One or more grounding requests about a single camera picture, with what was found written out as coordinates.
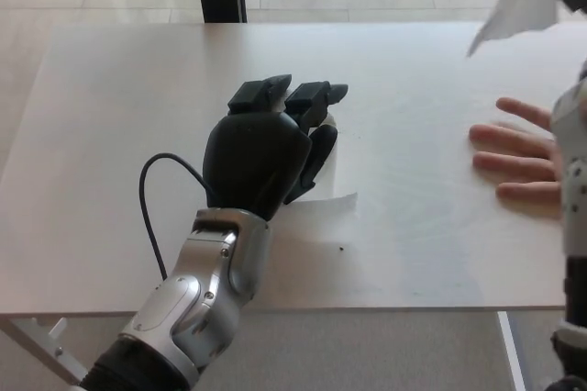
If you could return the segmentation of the bare person hand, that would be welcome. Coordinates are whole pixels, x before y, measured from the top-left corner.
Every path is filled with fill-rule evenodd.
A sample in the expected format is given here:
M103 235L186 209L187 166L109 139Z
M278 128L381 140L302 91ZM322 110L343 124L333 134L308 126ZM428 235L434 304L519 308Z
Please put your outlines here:
M496 203L506 211L559 220L561 158L551 136L550 111L513 97L500 97L495 106L544 133L500 121L472 125L468 140L473 171L492 185Z

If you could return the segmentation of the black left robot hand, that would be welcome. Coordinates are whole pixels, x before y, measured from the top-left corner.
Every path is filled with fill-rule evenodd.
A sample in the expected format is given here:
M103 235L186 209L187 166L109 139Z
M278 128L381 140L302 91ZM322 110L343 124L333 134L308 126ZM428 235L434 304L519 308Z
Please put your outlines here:
M300 84L287 91L289 74L242 84L228 113L212 129L203 178L209 207L238 208L265 220L316 185L338 131L326 123L345 84Z

